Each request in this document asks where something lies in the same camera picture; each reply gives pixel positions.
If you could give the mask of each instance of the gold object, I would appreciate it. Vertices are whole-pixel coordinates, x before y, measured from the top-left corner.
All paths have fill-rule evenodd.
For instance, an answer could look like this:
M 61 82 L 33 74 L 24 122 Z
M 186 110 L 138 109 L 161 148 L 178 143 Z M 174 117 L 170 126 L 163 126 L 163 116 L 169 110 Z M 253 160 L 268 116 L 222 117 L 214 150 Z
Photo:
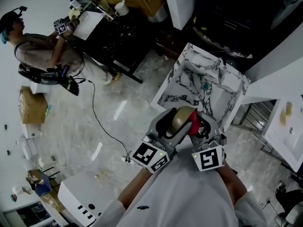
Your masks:
M 187 121 L 189 116 L 195 111 L 196 108 L 189 107 L 189 106 L 183 106 L 180 107 L 176 114 L 175 117 L 172 120 L 172 128 L 174 131 L 178 131 L 182 127 L 183 124 Z
M 75 10 L 75 8 L 72 8 L 68 13 L 68 17 L 70 20 L 77 19 L 80 16 L 80 13 L 80 10 Z
M 293 104 L 291 102 L 286 103 L 286 116 L 291 117 L 293 115 Z
M 283 126 L 286 126 L 286 112 L 284 109 L 281 111 L 281 114 L 280 114 L 280 123 Z

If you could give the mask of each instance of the black cable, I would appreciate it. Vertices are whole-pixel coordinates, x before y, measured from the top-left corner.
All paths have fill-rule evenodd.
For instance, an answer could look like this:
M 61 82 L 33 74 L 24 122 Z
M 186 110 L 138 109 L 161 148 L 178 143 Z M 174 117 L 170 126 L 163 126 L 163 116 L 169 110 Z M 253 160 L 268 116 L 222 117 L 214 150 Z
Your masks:
M 274 206 L 271 204 L 271 202 L 269 201 L 270 206 L 273 208 L 273 210 L 276 212 L 276 214 L 279 216 L 280 220 L 281 220 L 281 227 L 283 227 L 283 220 L 280 217 L 280 215 L 278 214 L 278 212 L 275 210 Z
M 95 87 L 95 84 L 92 82 L 92 81 L 90 81 L 90 80 L 88 80 L 88 82 L 90 82 L 92 85 L 94 85 L 94 94 L 93 94 L 93 100 L 92 100 L 92 103 L 93 103 L 93 111 L 94 111 L 94 115 L 95 115 L 95 117 L 96 117 L 96 119 L 97 119 L 97 121 L 98 121 L 98 123 L 99 123 L 99 125 L 101 126 L 101 128 L 104 130 L 104 132 L 110 137 L 110 138 L 113 138 L 113 139 L 115 139 L 116 141 L 118 141 L 118 142 L 120 142 L 122 145 L 123 145 L 123 147 L 124 147 L 124 149 L 125 149 L 125 151 L 126 151 L 126 153 L 127 153 L 127 156 L 126 156 L 126 161 L 127 161 L 127 158 L 128 158 L 128 162 L 130 162 L 130 156 L 129 156 L 129 153 L 127 152 L 127 149 L 126 149 L 126 147 L 124 146 L 124 144 L 120 141 L 120 140 L 117 140 L 115 137 L 112 137 L 109 133 L 107 133 L 107 131 L 103 128 L 103 126 L 101 125 L 101 123 L 100 123 L 100 121 L 99 121 L 99 119 L 97 118 L 97 115 L 96 115 L 96 112 L 95 112 L 95 109 L 94 109 L 94 99 L 95 99 L 95 91 L 96 91 L 96 87 Z
M 239 51 L 239 49 L 237 49 L 237 50 L 226 50 L 226 51 L 212 51 L 212 52 L 209 52 L 209 53 L 229 52 L 229 51 Z
M 265 209 L 266 206 L 267 206 L 267 203 L 265 204 L 265 206 L 263 208 L 261 208 L 261 210 Z
M 74 78 L 74 77 L 76 77 L 76 76 L 78 76 L 82 71 L 83 71 L 83 69 L 84 69 L 84 66 L 85 66 L 85 61 L 84 61 L 84 59 L 83 59 L 83 66 L 82 66 L 82 68 L 80 69 L 80 71 L 78 72 L 78 74 L 77 75 L 75 75 L 75 76 L 72 76 L 72 78 Z
M 84 79 L 84 78 L 74 78 L 74 80 L 76 81 L 76 80 L 82 80 L 82 81 L 80 81 L 80 82 L 76 82 L 77 84 L 81 84 L 81 83 L 83 83 L 83 82 L 85 82 L 86 81 L 86 79 Z

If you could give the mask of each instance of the faucet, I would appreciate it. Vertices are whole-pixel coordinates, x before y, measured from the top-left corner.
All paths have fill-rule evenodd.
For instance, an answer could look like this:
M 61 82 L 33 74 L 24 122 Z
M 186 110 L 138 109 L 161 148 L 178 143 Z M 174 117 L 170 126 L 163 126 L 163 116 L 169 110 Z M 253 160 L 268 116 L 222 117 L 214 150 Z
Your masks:
M 218 74 L 218 83 L 223 86 L 225 74 L 227 71 L 226 60 L 224 57 L 219 57 L 212 67 L 212 72 Z

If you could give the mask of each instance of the white mug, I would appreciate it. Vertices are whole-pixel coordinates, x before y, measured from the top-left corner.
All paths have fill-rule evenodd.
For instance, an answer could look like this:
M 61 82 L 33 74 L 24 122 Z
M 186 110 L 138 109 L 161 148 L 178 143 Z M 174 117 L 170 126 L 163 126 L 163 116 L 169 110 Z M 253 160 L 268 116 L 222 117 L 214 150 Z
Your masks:
M 115 5 L 115 14 L 119 17 L 119 16 L 125 16 L 126 14 L 128 14 L 129 9 L 128 7 L 125 5 L 125 1 L 123 0 L 122 2 L 118 3 L 117 5 Z

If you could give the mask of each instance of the marble sink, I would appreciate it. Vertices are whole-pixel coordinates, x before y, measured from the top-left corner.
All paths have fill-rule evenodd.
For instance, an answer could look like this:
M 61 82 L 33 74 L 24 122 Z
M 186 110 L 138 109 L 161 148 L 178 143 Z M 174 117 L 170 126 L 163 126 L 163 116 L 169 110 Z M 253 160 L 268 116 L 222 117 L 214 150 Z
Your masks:
M 223 85 L 212 67 L 217 57 L 187 44 L 151 102 L 160 112 L 192 106 L 211 115 L 225 132 L 237 113 L 250 80 L 227 64 Z

